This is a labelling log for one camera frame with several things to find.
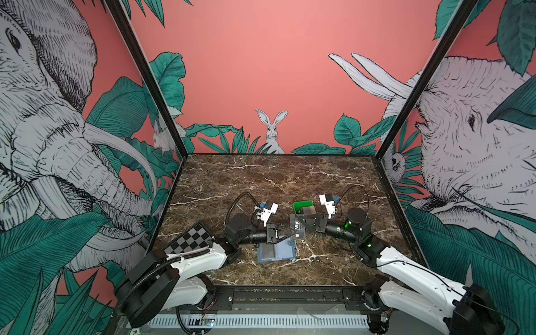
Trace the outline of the blue leather card holder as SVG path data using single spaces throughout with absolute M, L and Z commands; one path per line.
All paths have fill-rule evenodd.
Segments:
M 285 240 L 285 241 L 282 241 L 281 243 L 274 244 L 274 248 L 275 248 L 275 253 L 276 253 L 275 258 L 269 259 L 269 260 L 261 260 L 260 252 L 259 252 L 260 247 L 259 247 L 258 248 L 258 262 L 259 263 L 276 262 L 276 261 L 281 261 L 281 260 L 294 260 L 296 258 L 296 251 L 295 251 L 296 244 L 293 240 Z

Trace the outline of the green plastic card tray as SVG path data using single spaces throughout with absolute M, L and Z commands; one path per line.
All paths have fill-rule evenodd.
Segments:
M 302 208 L 303 208 L 303 207 L 307 207 L 307 206 L 311 206 L 311 205 L 314 206 L 314 202 L 311 201 L 311 200 L 300 201 L 300 202 L 294 202 L 294 203 L 293 203 L 294 213 L 295 213 L 295 214 L 303 214 L 303 213 L 302 213 Z

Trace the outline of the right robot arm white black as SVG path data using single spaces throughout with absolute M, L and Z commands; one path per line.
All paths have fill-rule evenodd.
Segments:
M 362 293 L 368 309 L 403 311 L 442 334 L 504 334 L 501 314 L 483 287 L 447 279 L 406 257 L 372 233 L 363 209 L 349 209 L 343 223 L 322 214 L 295 214 L 290 222 L 347 241 L 359 261 L 381 271 Z

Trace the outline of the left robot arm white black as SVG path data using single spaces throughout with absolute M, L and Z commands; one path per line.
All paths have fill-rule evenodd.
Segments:
M 237 214 L 225 232 L 211 236 L 204 247 L 171 254 L 150 251 L 116 287 L 115 310 L 131 327 L 141 327 L 163 309 L 198 305 L 209 292 L 202 274 L 234 262 L 244 244 L 278 244 L 295 235 L 293 228 L 276 223 L 254 226 L 251 217 Z

